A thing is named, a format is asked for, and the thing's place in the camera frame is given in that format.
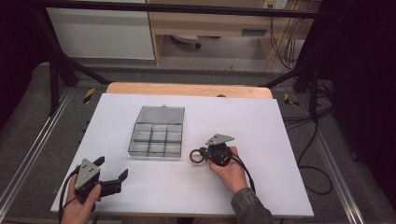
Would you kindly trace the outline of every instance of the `transparent lid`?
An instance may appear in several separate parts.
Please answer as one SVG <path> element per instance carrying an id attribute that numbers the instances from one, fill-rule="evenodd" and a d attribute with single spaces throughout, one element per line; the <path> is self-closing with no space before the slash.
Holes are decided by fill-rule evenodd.
<path id="1" fill-rule="evenodd" d="M 143 124 L 182 124 L 184 107 L 143 106 L 136 123 Z"/>

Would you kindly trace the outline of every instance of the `metal bracket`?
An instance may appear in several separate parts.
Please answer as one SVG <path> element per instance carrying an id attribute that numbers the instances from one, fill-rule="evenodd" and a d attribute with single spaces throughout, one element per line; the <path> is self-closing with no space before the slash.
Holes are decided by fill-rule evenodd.
<path id="1" fill-rule="evenodd" d="M 75 185 L 75 189 L 81 189 L 87 182 L 91 181 L 94 176 L 100 173 L 100 168 L 88 161 L 87 159 L 82 160 L 79 166 L 78 177 Z"/>
<path id="2" fill-rule="evenodd" d="M 211 137 L 209 140 L 207 140 L 206 144 L 210 145 L 210 146 L 214 146 L 214 145 L 219 145 L 221 143 L 225 143 L 225 142 L 229 142 L 229 141 L 233 141 L 233 140 L 234 140 L 234 137 L 216 133 L 215 135 L 213 135 L 213 137 Z"/>

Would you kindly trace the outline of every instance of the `person's hand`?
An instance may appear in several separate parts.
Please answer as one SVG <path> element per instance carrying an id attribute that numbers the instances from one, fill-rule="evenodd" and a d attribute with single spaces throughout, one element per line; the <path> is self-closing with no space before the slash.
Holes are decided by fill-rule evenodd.
<path id="1" fill-rule="evenodd" d="M 90 214 L 95 202 L 99 199 L 100 191 L 102 187 L 96 185 L 84 204 L 81 204 L 77 199 L 75 192 L 77 175 L 73 175 L 70 179 L 70 183 L 67 191 L 66 202 L 70 202 L 64 209 L 64 216 L 62 218 L 61 224 L 86 224 L 88 219 L 90 219 Z"/>
<path id="2" fill-rule="evenodd" d="M 236 147 L 230 147 L 233 154 L 238 155 Z M 230 163 L 224 167 L 217 166 L 213 161 L 208 161 L 209 169 L 218 175 L 225 187 L 235 194 L 240 189 L 248 187 L 245 177 L 245 170 L 236 161 L 231 160 Z"/>

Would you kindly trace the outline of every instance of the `gray sleeve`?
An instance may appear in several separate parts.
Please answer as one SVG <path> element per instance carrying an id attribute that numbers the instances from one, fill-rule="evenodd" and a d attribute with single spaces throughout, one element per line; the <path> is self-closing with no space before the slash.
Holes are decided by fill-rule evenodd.
<path id="1" fill-rule="evenodd" d="M 236 192 L 231 200 L 231 207 L 237 216 L 238 224 L 274 223 L 270 210 L 262 205 L 250 188 Z"/>

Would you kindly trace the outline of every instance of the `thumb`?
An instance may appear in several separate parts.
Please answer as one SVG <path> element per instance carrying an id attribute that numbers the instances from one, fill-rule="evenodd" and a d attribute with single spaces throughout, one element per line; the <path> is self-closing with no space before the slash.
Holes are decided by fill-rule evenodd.
<path id="1" fill-rule="evenodd" d="M 93 205 L 95 204 L 96 200 L 98 200 L 100 197 L 101 190 L 102 190 L 102 186 L 99 184 L 96 185 L 91 190 L 90 194 L 88 195 L 87 200 L 85 200 L 85 203 L 82 205 L 81 213 L 88 215 L 91 212 Z"/>

